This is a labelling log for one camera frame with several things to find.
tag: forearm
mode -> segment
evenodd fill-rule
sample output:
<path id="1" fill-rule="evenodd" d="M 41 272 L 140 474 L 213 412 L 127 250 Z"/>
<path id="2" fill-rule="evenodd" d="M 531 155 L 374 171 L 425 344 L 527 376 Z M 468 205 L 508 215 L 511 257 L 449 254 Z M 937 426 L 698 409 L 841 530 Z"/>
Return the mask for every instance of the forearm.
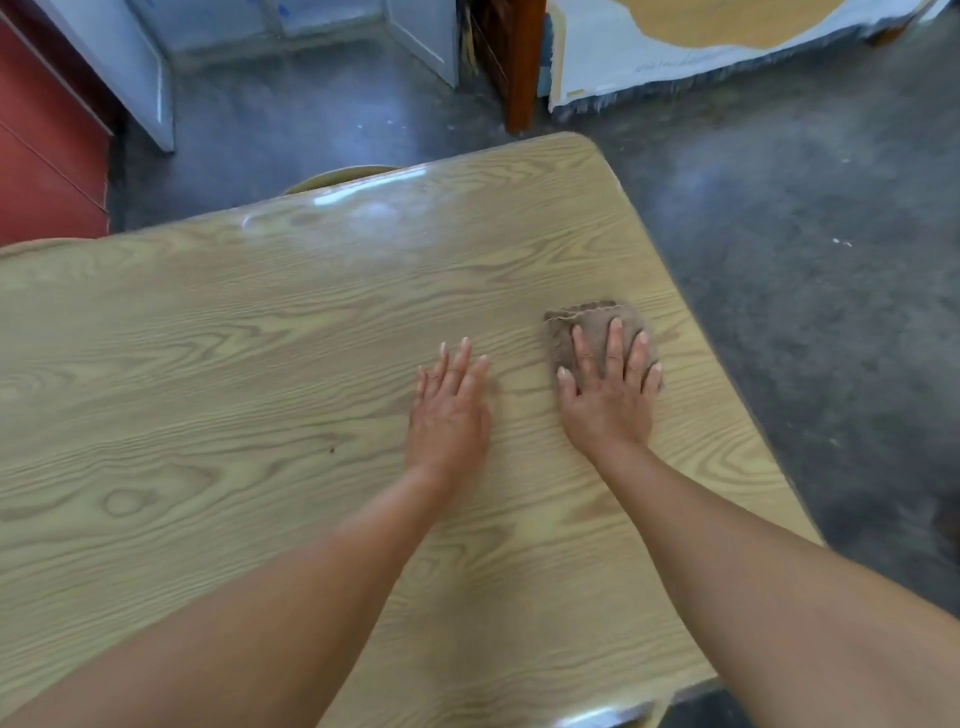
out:
<path id="1" fill-rule="evenodd" d="M 357 514 L 113 648 L 3 728 L 309 726 L 450 497 L 402 477 Z"/>
<path id="2" fill-rule="evenodd" d="M 760 726 L 960 715 L 960 627 L 643 448 L 598 460 L 694 639 Z"/>

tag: gray floor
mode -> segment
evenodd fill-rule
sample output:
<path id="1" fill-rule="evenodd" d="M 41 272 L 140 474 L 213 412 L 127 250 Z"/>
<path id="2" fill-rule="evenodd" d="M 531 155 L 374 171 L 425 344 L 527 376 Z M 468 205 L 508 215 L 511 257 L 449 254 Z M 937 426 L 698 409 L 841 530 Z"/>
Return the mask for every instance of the gray floor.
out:
<path id="1" fill-rule="evenodd" d="M 607 156 L 829 543 L 958 616 L 934 522 L 960 510 L 959 36 L 948 12 L 564 127 Z M 175 157 L 130 139 L 132 229 L 511 140 L 486 83 L 452 92 L 379 32 L 178 93 Z M 744 722 L 718 693 L 665 725 Z"/>

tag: wooden table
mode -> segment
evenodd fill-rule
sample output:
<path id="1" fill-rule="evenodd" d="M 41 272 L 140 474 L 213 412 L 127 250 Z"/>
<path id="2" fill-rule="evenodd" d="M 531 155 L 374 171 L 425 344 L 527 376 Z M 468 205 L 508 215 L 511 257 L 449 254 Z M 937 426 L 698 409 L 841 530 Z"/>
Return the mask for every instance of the wooden table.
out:
<path id="1" fill-rule="evenodd" d="M 607 163 L 555 134 L 0 258 L 0 715 L 397 475 L 414 368 L 493 361 L 486 474 L 396 586 L 325 720 L 538 726 L 713 676 L 564 440 L 545 309 L 659 338 L 653 446 L 818 537 Z"/>

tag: finger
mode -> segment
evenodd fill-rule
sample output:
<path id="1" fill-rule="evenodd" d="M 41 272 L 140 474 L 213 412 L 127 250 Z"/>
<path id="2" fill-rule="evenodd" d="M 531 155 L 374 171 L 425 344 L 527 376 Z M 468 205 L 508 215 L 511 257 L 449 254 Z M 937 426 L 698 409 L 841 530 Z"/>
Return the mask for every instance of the finger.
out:
<path id="1" fill-rule="evenodd" d="M 646 331 L 636 335 L 634 344 L 630 347 L 630 358 L 627 359 L 627 384 L 640 389 L 643 386 L 643 376 L 647 373 L 647 346 L 650 336 Z"/>
<path id="2" fill-rule="evenodd" d="M 566 367 L 557 370 L 557 383 L 560 385 L 560 407 L 566 407 L 577 399 L 577 380 Z"/>
<path id="3" fill-rule="evenodd" d="M 490 370 L 490 358 L 484 354 L 477 359 L 476 364 L 467 370 L 467 375 L 460 385 L 457 397 L 465 400 L 479 400 L 483 395 L 483 385 L 487 381 L 487 372 Z"/>
<path id="4" fill-rule="evenodd" d="M 426 394 L 426 372 L 423 367 L 417 367 L 417 394 L 414 396 L 414 406 L 420 406 L 423 395 Z"/>
<path id="5" fill-rule="evenodd" d="M 470 340 L 465 336 L 464 340 L 460 342 L 460 350 L 453 359 L 453 366 L 446 370 L 444 383 L 440 387 L 442 391 L 449 395 L 455 395 L 460 391 L 460 382 L 463 381 L 464 375 L 467 373 L 467 366 L 470 363 L 470 349 Z"/>
<path id="6" fill-rule="evenodd" d="M 491 419 L 490 408 L 484 404 L 480 408 L 480 434 L 485 443 L 490 441 Z"/>
<path id="7" fill-rule="evenodd" d="M 647 372 L 647 378 L 643 382 L 643 396 L 649 401 L 655 400 L 660 393 L 661 384 L 663 384 L 663 365 L 657 362 Z"/>
<path id="8" fill-rule="evenodd" d="M 427 375 L 426 392 L 424 393 L 425 399 L 429 400 L 440 391 L 440 384 L 444 381 L 446 365 L 449 360 L 450 354 L 446 350 L 446 342 L 444 341 L 440 345 L 440 356 L 437 358 L 437 363 L 433 365 L 433 369 L 431 369 L 430 374 Z"/>
<path id="9" fill-rule="evenodd" d="M 623 320 L 614 316 L 607 330 L 607 379 L 623 381 Z"/>
<path id="10" fill-rule="evenodd" d="M 573 327 L 573 353 L 577 357 L 577 366 L 584 378 L 584 387 L 591 387 L 597 381 L 597 365 L 593 352 L 584 336 L 584 330 L 578 325 Z"/>

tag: cleaning cloth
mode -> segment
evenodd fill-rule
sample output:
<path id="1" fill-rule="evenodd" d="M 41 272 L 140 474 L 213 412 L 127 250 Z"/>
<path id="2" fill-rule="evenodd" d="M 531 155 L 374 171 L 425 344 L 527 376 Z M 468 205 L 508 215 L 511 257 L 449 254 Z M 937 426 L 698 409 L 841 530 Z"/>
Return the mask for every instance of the cleaning cloth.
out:
<path id="1" fill-rule="evenodd" d="M 610 321 L 615 316 L 619 316 L 623 321 L 624 361 L 630 355 L 630 347 L 633 345 L 636 335 L 641 331 L 646 331 L 647 335 L 650 336 L 650 343 L 647 345 L 647 366 L 657 361 L 657 346 L 654 342 L 653 332 L 631 305 L 616 301 L 590 301 L 569 308 L 547 311 L 543 314 L 547 346 L 550 350 L 551 371 L 555 381 L 557 368 L 564 366 L 573 373 L 577 379 L 577 386 L 583 390 L 582 375 L 577 367 L 576 357 L 573 355 L 573 339 L 571 338 L 571 331 L 577 324 L 584 330 L 584 336 L 593 352 L 600 376 L 606 376 L 607 331 L 610 328 Z"/>

